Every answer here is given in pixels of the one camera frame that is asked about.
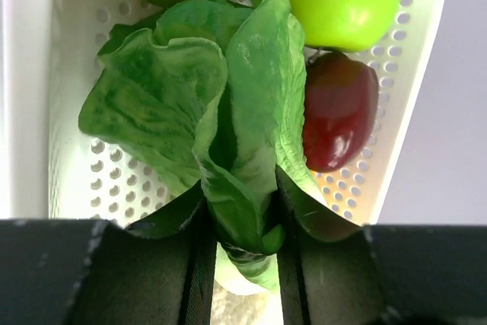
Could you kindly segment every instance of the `green lettuce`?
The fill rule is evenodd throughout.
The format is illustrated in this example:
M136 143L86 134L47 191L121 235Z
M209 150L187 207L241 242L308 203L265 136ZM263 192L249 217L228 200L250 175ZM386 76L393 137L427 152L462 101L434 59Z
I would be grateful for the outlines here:
M275 289L275 166L316 187L301 144L304 32L289 0L251 2L188 0L117 24L78 125L149 164L176 197L200 180L228 257Z

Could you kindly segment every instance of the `white basket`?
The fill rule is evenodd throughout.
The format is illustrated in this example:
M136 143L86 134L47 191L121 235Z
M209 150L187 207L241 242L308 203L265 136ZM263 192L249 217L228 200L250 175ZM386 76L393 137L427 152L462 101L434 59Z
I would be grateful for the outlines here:
M318 177L331 209L375 223L428 63L444 0L401 0L371 50L380 106L373 135L346 168ZM78 131L100 74L95 55L114 23L154 12L140 0L4 0L7 210L24 217L101 217L121 225L168 199L152 169Z

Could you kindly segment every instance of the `dark red fruit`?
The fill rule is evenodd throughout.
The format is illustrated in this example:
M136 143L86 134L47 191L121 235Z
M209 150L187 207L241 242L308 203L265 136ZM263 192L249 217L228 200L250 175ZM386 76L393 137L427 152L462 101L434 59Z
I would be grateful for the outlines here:
M339 169L360 152L378 97L375 70L343 53L327 53L307 67L303 146L311 170Z

